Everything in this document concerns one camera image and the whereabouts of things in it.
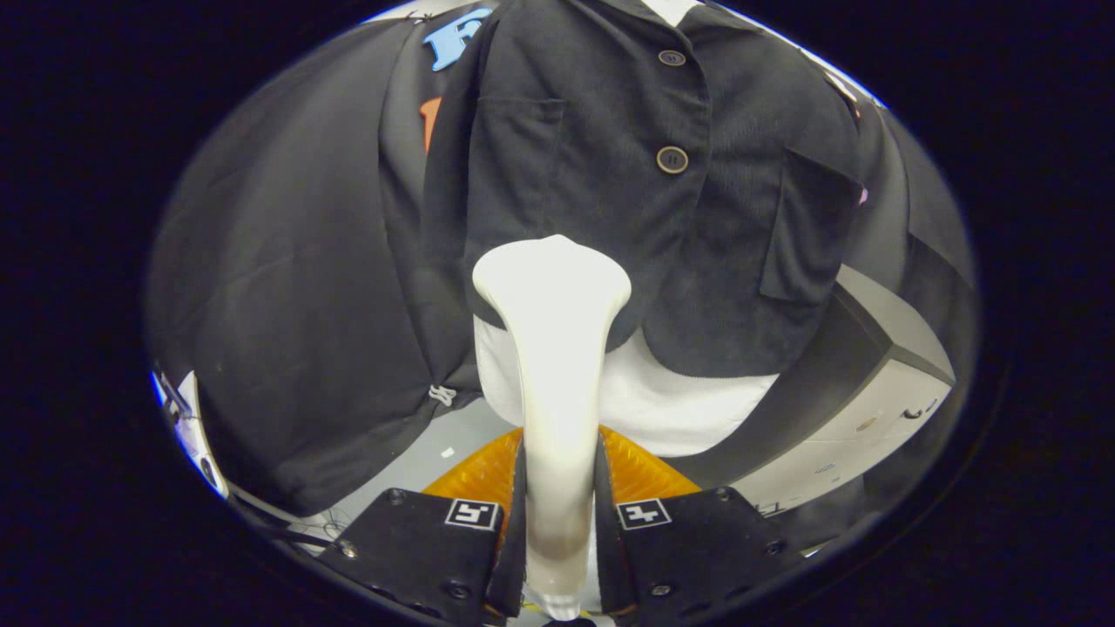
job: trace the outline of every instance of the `black fabric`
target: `black fabric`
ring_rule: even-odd
[[[747,419],[700,453],[662,461],[705,489],[730,485],[774,461],[821,428],[871,378],[889,345],[875,339],[880,334],[876,322],[837,286],[813,341]]]
[[[449,75],[448,68],[432,69],[435,56],[424,40],[458,18],[495,6],[489,1],[475,2],[413,25],[390,73],[390,89],[378,125],[380,206],[399,286],[418,345],[429,365],[432,383],[457,390],[454,408],[478,397],[481,388],[464,281],[460,276],[436,271],[421,263],[418,251],[426,166],[425,119],[420,109],[442,96]]]
[[[979,278],[971,239],[949,183],[905,125],[890,112],[880,114],[901,154],[910,194],[910,234],[948,261],[968,287],[976,289]]]
[[[377,176],[411,28],[360,27],[260,89],[202,147],[154,245],[153,353],[174,380],[197,373],[229,479],[298,515],[379,472],[435,404]]]
[[[867,200],[855,212],[844,264],[898,291],[906,262],[910,194],[902,154],[882,112],[860,106],[860,158]],[[944,208],[956,211],[956,208]]]
[[[662,64],[666,49],[687,61]],[[766,375],[798,357],[861,189],[855,119],[817,66],[715,4],[675,29],[637,0],[512,0],[450,71],[421,218],[446,273],[561,233],[632,279],[608,350],[641,325],[686,375]],[[680,174],[656,163],[671,145],[688,154]],[[803,255],[802,242],[824,245]]]

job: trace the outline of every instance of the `brown button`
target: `brown button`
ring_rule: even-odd
[[[662,50],[658,54],[658,60],[670,67],[678,67],[686,65],[686,56],[677,50]]]
[[[667,174],[681,174],[689,167],[689,155],[677,146],[666,146],[658,151],[658,167]]]

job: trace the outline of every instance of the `orange letter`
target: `orange letter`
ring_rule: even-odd
[[[421,114],[423,119],[426,120],[426,153],[429,154],[429,138],[434,136],[434,119],[437,118],[437,108],[442,106],[442,98],[434,98],[433,100],[426,100],[420,107],[418,107],[418,113]]]

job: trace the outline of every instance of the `orange foam pad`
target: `orange foam pad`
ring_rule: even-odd
[[[700,492],[696,483],[634,442],[605,426],[600,427],[600,433],[604,437],[613,504]],[[522,428],[501,435],[442,475],[423,493],[498,503],[504,511],[498,540],[502,544],[511,512],[515,453],[522,440]]]

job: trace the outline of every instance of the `blue letter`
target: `blue letter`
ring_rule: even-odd
[[[465,39],[471,39],[481,28],[481,18],[486,18],[492,9],[476,9],[453,22],[435,30],[423,44],[434,48],[434,71],[445,69],[456,62],[465,51]]]

